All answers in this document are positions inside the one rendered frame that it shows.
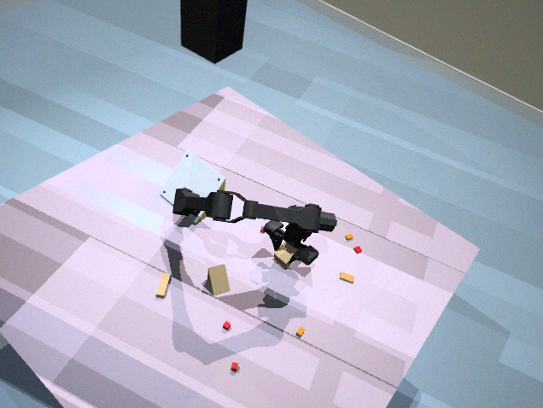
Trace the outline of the pale yellow flat bar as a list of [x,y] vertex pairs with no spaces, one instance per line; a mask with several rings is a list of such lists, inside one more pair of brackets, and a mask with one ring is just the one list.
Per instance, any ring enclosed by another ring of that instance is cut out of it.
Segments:
[[165,298],[166,290],[171,278],[171,274],[162,272],[161,280],[156,292],[156,296]]

